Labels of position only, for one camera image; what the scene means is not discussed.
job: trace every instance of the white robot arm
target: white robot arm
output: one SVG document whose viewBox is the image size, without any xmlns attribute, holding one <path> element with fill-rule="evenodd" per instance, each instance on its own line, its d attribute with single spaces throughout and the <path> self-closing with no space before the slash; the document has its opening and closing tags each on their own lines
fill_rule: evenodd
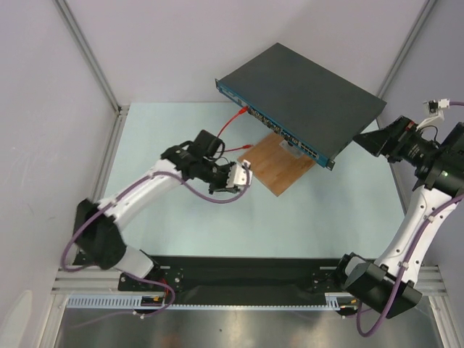
<svg viewBox="0 0 464 348">
<path fill-rule="evenodd" d="M 440 108 L 437 101 L 428 105 Z M 405 219 L 386 251 L 374 262 L 346 254 L 334 274 L 343 290 L 386 313 L 385 318 L 421 299 L 414 285 L 423 258 L 441 224 L 464 197 L 464 123 L 458 123 L 441 144 L 423 139 L 424 128 L 401 116 L 384 129 L 354 138 L 374 156 L 382 154 L 391 163 L 406 160 L 418 178 Z"/>
<path fill-rule="evenodd" d="M 75 242 L 87 258 L 104 270 L 117 268 L 138 278 L 156 273 L 159 270 L 156 262 L 141 250 L 127 246 L 121 230 L 143 208 L 169 190 L 180 185 L 193 190 L 186 183 L 188 179 L 199 178 L 208 183 L 210 194 L 238 193 L 232 199 L 221 201 L 196 193 L 206 200 L 221 203 L 237 200 L 251 183 L 252 172 L 247 161 L 217 165 L 216 160 L 223 150 L 224 143 L 218 137 L 202 130 L 195 141 L 166 150 L 153 167 L 121 192 L 97 203 L 84 199 L 78 205 L 75 233 L 68 245 Z"/>
</svg>

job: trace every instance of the purple cable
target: purple cable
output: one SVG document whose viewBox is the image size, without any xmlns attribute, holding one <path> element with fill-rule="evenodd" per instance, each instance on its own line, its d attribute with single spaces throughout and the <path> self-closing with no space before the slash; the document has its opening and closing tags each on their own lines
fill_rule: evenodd
<svg viewBox="0 0 464 348">
<path fill-rule="evenodd" d="M 122 198 L 124 198 L 125 195 L 127 195 L 129 192 L 131 192 L 132 190 L 134 190 L 135 187 L 137 187 L 138 185 L 144 183 L 145 181 L 149 180 L 150 177 L 149 176 L 144 176 L 143 178 L 141 179 L 138 179 L 135 183 L 133 183 L 132 185 L 130 185 L 129 187 L 127 187 L 126 190 L 124 190 L 123 192 L 121 192 L 120 194 L 118 194 L 116 196 L 116 202 L 120 201 Z M 69 268 L 68 266 L 66 266 L 66 256 L 67 256 L 67 253 L 70 252 L 71 250 L 71 247 L 73 246 L 73 244 L 75 243 L 75 241 L 78 240 L 78 238 L 80 237 L 80 235 L 84 232 L 84 230 L 90 226 L 90 224 L 92 222 L 94 222 L 98 217 L 100 217 L 101 215 L 103 215 L 109 208 L 111 208 L 113 206 L 113 203 L 109 203 L 107 204 L 106 206 L 104 206 L 102 209 L 100 209 L 98 212 L 96 212 L 95 214 L 93 214 L 85 223 L 82 224 L 81 227 L 79 227 L 79 229 L 72 235 L 72 238 L 70 239 L 70 241 L 66 244 L 66 247 L 65 247 L 65 250 L 63 251 L 62 255 L 61 255 L 61 261 L 60 261 L 60 264 L 61 264 L 61 268 L 66 271 L 66 272 L 69 272 L 69 273 L 75 273 L 75 272 L 79 272 L 80 270 L 83 270 L 84 268 L 87 268 L 88 266 L 90 265 L 85 265 L 85 266 L 80 266 L 78 268 Z"/>
<path fill-rule="evenodd" d="M 125 273 L 125 274 L 127 276 L 131 277 L 132 279 L 134 279 L 136 281 L 140 281 L 142 283 L 148 283 L 148 284 L 153 284 L 153 285 L 156 285 L 156 286 L 162 286 L 163 288 L 167 289 L 172 295 L 167 304 L 165 304 L 164 306 L 162 306 L 158 310 L 155 310 L 153 313 L 139 315 L 140 319 L 149 318 L 149 317 L 153 317 L 154 315 L 160 314 L 160 313 L 164 312 L 170 305 L 172 305 L 174 303 L 174 301 L 175 301 L 175 292 L 174 292 L 174 289 L 171 288 L 169 285 L 164 284 L 164 283 L 160 283 L 159 281 L 150 281 L 148 279 L 142 279 L 142 278 L 136 277 L 135 275 L 132 275 L 132 274 L 129 274 L 129 273 Z M 112 318 L 112 317 L 115 317 L 117 315 L 122 315 L 122 314 L 132 314 L 132 315 L 134 315 L 134 312 L 133 311 L 128 311 L 128 310 L 121 310 L 119 312 L 113 312 L 113 313 L 110 313 L 110 314 L 107 314 L 107 315 L 103 315 L 103 316 L 101 316 L 99 318 L 95 318 L 95 319 L 86 321 L 85 323 L 73 325 L 73 326 L 71 326 L 71 328 L 73 328 L 73 329 L 82 328 L 84 326 L 87 326 L 87 325 L 90 325 L 90 324 L 95 324 L 95 323 L 98 323 L 99 321 L 105 320 L 107 318 Z"/>
<path fill-rule="evenodd" d="M 115 202 L 119 202 L 121 199 L 123 199 L 125 196 L 127 196 L 132 190 L 134 190 L 136 187 L 140 186 L 142 183 L 144 183 L 145 181 L 148 181 L 148 180 L 151 180 L 157 176 L 160 176 L 160 175 L 166 175 L 166 176 L 170 176 L 171 178 L 174 178 L 176 179 L 177 181 L 179 181 L 180 183 L 182 183 L 186 188 L 188 188 L 190 190 L 190 192 L 192 192 L 193 194 L 196 194 L 198 197 L 200 198 L 203 198 L 204 200 L 208 201 L 208 202 L 212 202 L 212 203 L 216 203 L 216 204 L 226 204 L 226 203 L 231 203 L 231 202 L 234 202 L 236 201 L 237 199 L 239 199 L 240 197 L 242 197 L 245 192 L 247 192 L 249 186 L 250 186 L 250 177 L 249 177 L 249 169 L 247 167 L 244 167 L 245 169 L 245 173 L 246 173 L 246 185 L 244 186 L 243 190 L 241 190 L 239 192 L 239 194 L 237 194 L 236 196 L 234 196 L 233 198 L 230 198 L 230 199 L 213 199 L 213 198 L 210 198 L 208 196 L 205 196 L 204 194 L 198 192 L 195 188 L 193 188 L 190 184 L 188 184 L 187 182 L 184 181 L 184 179 L 182 179 L 180 176 L 174 174 L 174 173 L 170 173 L 170 172 L 163 172 L 163 171 L 159 171 L 159 172 L 155 172 L 153 173 L 152 175 L 146 175 L 144 176 L 143 178 L 140 178 L 138 179 L 135 183 L 132 183 L 131 185 L 129 185 L 129 187 L 127 187 L 123 192 L 121 192 L 120 194 L 118 194 L 116 196 L 116 199 L 115 199 Z M 84 230 L 90 226 L 90 224 L 92 222 L 94 222 L 99 216 L 103 215 L 109 208 L 113 207 L 114 206 L 114 202 L 110 202 L 109 204 L 107 204 L 106 206 L 104 206 L 102 209 L 100 209 L 98 212 L 96 212 L 95 214 L 93 214 L 84 224 L 82 224 L 81 227 L 79 227 L 79 229 L 72 235 L 72 238 L 70 239 L 70 241 L 67 243 L 66 247 L 65 247 L 65 250 L 63 251 L 62 253 L 62 256 L 61 256 L 61 260 L 60 260 L 60 263 L 61 263 L 61 268 L 66 271 L 66 272 L 70 272 L 70 273 L 74 273 L 74 272 L 78 272 L 80 270 L 83 270 L 84 268 L 87 268 L 89 265 L 85 265 L 85 266 L 80 266 L 78 268 L 69 268 L 68 266 L 66 266 L 66 256 L 67 256 L 67 253 L 70 251 L 72 245 L 75 243 L 75 241 L 79 238 L 79 236 L 84 232 Z M 169 290 L 169 292 L 172 294 L 171 296 L 171 300 L 169 301 L 169 303 L 165 304 L 163 307 L 159 308 L 158 310 L 156 310 L 155 312 L 153 313 L 150 313 L 148 315 L 144 315 L 144 318 L 148 318 L 148 317 L 151 317 L 153 315 L 156 315 L 156 314 L 159 314 L 161 312 L 164 312 L 172 303 L 174 303 L 175 301 L 175 292 L 173 290 L 173 288 L 171 288 L 169 285 L 167 284 L 164 284 L 164 283 L 160 283 L 158 281 L 150 281 L 148 279 L 142 279 L 142 278 L 139 278 L 135 275 L 132 275 L 132 274 L 129 274 L 129 273 L 126 273 L 128 276 L 130 276 L 131 278 L 135 279 L 136 281 L 140 281 L 140 282 L 143 282 L 143 283 L 148 283 L 148 284 L 153 284 L 153 285 L 157 285 L 157 286 L 162 286 L 164 287 L 165 289 Z M 116 315 L 119 315 L 119 314 L 132 314 L 133 312 L 128 312 L 128 311 L 119 311 L 119 312 L 114 312 L 114 313 L 110 313 L 108 315 L 104 315 L 100 318 L 97 318 L 97 319 L 93 319 L 93 320 L 90 320 L 90 321 L 87 321 L 85 323 L 81 323 L 81 324 L 77 324 L 76 326 L 73 326 L 72 328 L 81 328 L 83 326 L 87 326 L 89 324 L 93 324 L 93 323 L 97 323 L 99 322 L 100 320 L 103 320 L 103 319 L 107 319 L 107 318 L 111 318 L 111 317 L 114 317 Z"/>
<path fill-rule="evenodd" d="M 372 308 L 366 308 L 365 310 L 361 310 L 360 308 L 358 308 L 358 311 L 355 313 L 355 314 L 350 314 L 350 315 L 347 315 L 347 318 L 354 318 L 357 316 L 357 314 L 359 313 L 359 311 L 361 311 L 361 314 L 364 314 L 366 312 L 370 312 L 372 310 Z"/>
<path fill-rule="evenodd" d="M 443 210 L 448 208 L 450 205 L 458 203 L 463 199 L 464 199 L 464 194 L 461 194 L 461 195 L 457 196 L 456 198 L 453 198 L 453 199 L 449 200 L 448 202 L 442 204 L 440 207 L 438 207 L 434 211 L 432 211 L 432 213 L 429 215 L 429 217 L 433 217 L 433 218 L 436 217 L 440 212 L 442 212 Z M 430 224 L 430 222 L 431 221 L 429 219 L 426 219 L 426 220 L 423 221 L 422 225 L 420 225 L 420 228 L 418 229 L 417 233 L 415 234 L 414 239 L 413 239 L 409 249 L 406 252 L 405 259 L 403 260 L 403 262 L 409 262 L 411 260 L 413 252 L 414 252 L 415 248 L 417 247 L 417 245 L 418 245 L 418 243 L 419 243 L 419 241 L 421 239 L 421 236 L 423 235 L 423 232 L 426 230 L 426 228 Z M 380 317 L 378 317 L 376 323 L 373 325 L 373 327 L 368 332 L 363 332 L 363 330 L 361 329 L 361 314 L 362 314 L 363 304 L 362 304 L 362 302 L 360 302 L 360 306 L 359 306 L 359 308 L 357 310 L 357 316 L 356 316 L 356 327 L 357 327 L 357 332 L 359 332 L 362 337 L 372 336 L 378 330 L 378 328 L 380 328 L 382 323 L 385 321 L 386 315 L 388 314 L 388 312 L 392 308 L 394 298 L 396 297 L 396 295 L 398 293 L 398 288 L 399 288 L 399 285 L 401 284 L 401 280 L 403 278 L 403 275 L 405 274 L 405 271 L 406 271 L 406 268 L 405 268 L 404 265 L 402 265 L 399 268 L 397 279 L 394 282 L 393 289 L 391 290 L 390 297 L 389 297 L 389 299 L 388 299 L 388 301 L 387 301 L 387 303 L 386 303 L 386 305 L 384 307 L 384 310 L 382 310 L 382 313 L 380 314 Z"/>
<path fill-rule="evenodd" d="M 464 101 L 450 101 L 449 105 L 451 107 L 464 107 Z"/>
<path fill-rule="evenodd" d="M 247 190 L 249 188 L 249 179 L 250 179 L 249 170 L 246 167 L 244 167 L 244 168 L 245 168 L 245 173 L 246 173 L 246 182 L 247 182 L 247 184 L 245 185 L 244 189 L 239 192 L 239 194 L 237 194 L 236 196 L 234 196 L 234 197 L 232 197 L 230 199 L 214 199 L 214 198 L 205 196 L 204 194 L 198 192 L 195 188 L 193 188 L 189 183 L 185 182 L 184 179 L 182 179 L 180 176 L 178 176 L 178 175 L 176 175 L 174 173 L 170 173 L 170 172 L 159 171 L 159 172 L 153 173 L 153 175 L 151 177 L 149 175 L 146 175 L 143 178 L 138 179 L 135 183 L 131 184 L 123 192 L 118 194 L 116 196 L 115 201 L 116 202 L 120 201 L 125 196 L 127 196 L 132 190 L 134 190 L 137 186 L 141 185 L 145 181 L 150 180 L 150 179 L 155 178 L 155 177 L 160 176 L 160 175 L 166 175 L 166 176 L 170 176 L 171 178 L 176 179 L 177 181 L 182 183 L 186 188 L 188 188 L 192 193 L 196 194 L 200 198 L 203 198 L 205 201 L 208 201 L 208 202 L 211 202 L 211 203 L 216 203 L 216 204 L 231 203 L 231 202 L 236 201 L 240 197 L 242 197 L 245 194 L 245 192 L 247 192 Z M 74 273 L 74 272 L 78 272 L 80 270 L 83 270 L 84 268 L 87 268 L 89 266 L 89 265 L 85 265 L 85 266 L 80 266 L 78 268 L 69 268 L 68 266 L 66 266 L 67 253 L 70 251 L 71 247 L 73 246 L 75 241 L 78 240 L 79 236 L 84 232 L 84 230 L 87 227 L 89 227 L 92 222 L 94 222 L 99 216 L 103 215 L 112 206 L 113 206 L 113 203 L 109 203 L 108 205 L 106 205 L 105 207 L 100 209 L 96 214 L 92 215 L 84 224 L 82 224 L 82 226 L 79 227 L 79 229 L 74 233 L 74 235 L 72 236 L 70 241 L 67 243 L 67 245 L 65 247 L 65 250 L 63 251 L 62 256 L 61 256 L 61 268 L 63 270 L 65 270 L 66 272 Z"/>
</svg>

